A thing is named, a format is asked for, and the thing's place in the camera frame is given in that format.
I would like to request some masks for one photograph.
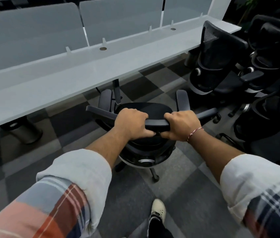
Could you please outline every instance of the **left hand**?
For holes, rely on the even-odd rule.
[[[147,113],[133,108],[124,108],[119,112],[114,128],[122,132],[128,140],[153,137],[155,132],[145,128],[145,120],[148,117]]]

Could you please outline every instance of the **floor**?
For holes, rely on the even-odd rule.
[[[158,102],[176,111],[175,92],[185,87],[190,70],[185,55],[166,60],[120,79],[122,102]],[[112,88],[111,83],[99,87]],[[43,130],[32,145],[22,145],[0,130],[0,210],[35,183],[36,173],[49,167],[65,152],[85,148],[105,132],[85,115],[87,105],[98,104],[93,89],[30,114]],[[211,135],[231,133],[236,118],[227,118],[231,108],[221,111],[218,124],[204,128]],[[153,183],[150,171],[126,167],[113,172],[106,206],[94,238],[146,237],[148,216],[154,198],[164,201],[166,227],[175,238],[251,237],[228,212],[219,185],[197,152],[185,142],[156,167],[160,176]]]

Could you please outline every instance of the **rolled-up sleeve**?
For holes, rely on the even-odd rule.
[[[250,201],[280,183],[280,166],[262,157],[243,154],[223,169],[221,190],[228,210],[241,223]]]
[[[111,181],[108,162],[94,151],[79,149],[56,158],[49,168],[37,174],[37,181],[45,176],[69,180],[84,192],[90,206],[90,222],[85,232],[91,235],[102,216]]]

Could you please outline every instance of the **right hand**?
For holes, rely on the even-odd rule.
[[[164,118],[170,123],[171,130],[162,132],[161,137],[178,140],[187,141],[188,136],[198,128],[201,128],[201,123],[197,118],[196,114],[191,111],[180,111],[173,113],[165,113]]]

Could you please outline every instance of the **black pants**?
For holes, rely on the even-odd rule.
[[[149,225],[149,238],[174,238],[159,219],[152,219]]]

